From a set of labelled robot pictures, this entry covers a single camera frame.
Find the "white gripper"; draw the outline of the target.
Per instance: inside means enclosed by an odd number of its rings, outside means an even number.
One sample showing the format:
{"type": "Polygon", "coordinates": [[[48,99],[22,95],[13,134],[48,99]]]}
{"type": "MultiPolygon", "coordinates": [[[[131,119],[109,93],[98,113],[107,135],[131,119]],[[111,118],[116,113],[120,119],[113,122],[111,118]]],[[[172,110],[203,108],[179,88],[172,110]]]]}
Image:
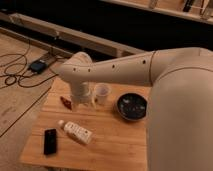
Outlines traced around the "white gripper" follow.
{"type": "Polygon", "coordinates": [[[77,108],[80,104],[95,106],[94,95],[88,82],[70,85],[72,107],[77,108]]]}

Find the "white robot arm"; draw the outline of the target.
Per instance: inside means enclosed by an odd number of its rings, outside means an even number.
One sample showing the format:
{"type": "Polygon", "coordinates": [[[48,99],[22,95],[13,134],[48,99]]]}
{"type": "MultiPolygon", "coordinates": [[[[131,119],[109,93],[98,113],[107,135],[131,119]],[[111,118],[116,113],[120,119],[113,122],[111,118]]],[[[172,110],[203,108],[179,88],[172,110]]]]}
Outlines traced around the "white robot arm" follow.
{"type": "Polygon", "coordinates": [[[213,171],[213,51],[156,50],[94,62],[78,52],[59,68],[73,103],[91,82],[147,86],[148,171],[213,171]]]}

